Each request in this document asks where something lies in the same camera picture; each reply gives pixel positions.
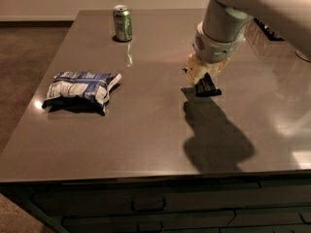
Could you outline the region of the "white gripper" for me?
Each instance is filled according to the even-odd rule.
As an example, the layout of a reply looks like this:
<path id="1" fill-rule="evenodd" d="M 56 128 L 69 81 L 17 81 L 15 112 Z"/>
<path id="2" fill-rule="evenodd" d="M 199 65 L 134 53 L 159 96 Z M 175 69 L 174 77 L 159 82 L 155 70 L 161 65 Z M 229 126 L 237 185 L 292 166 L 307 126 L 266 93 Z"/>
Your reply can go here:
<path id="1" fill-rule="evenodd" d="M 208 72 L 208 64 L 212 64 L 210 76 L 215 79 L 225 68 L 229 62 L 229 57 L 236 52 L 243 40 L 243 34 L 239 34 L 236 40 L 229 40 L 224 43 L 213 40 L 204 32 L 203 22 L 200 22 L 196 27 L 192 44 L 195 53 L 189 55 L 186 68 L 187 80 L 190 85 L 195 86 L 204 78 Z"/>

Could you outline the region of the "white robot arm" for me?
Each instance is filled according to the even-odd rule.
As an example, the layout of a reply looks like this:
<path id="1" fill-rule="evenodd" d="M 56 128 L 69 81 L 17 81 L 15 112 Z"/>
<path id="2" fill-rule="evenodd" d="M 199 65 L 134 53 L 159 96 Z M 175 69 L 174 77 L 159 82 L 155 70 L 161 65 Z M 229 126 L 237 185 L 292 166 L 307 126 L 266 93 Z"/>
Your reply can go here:
<path id="1" fill-rule="evenodd" d="M 217 76 L 253 18 L 291 44 L 300 58 L 311 59 L 311 0 L 209 0 L 188 59 L 190 84 L 198 84 L 205 75 Z"/>

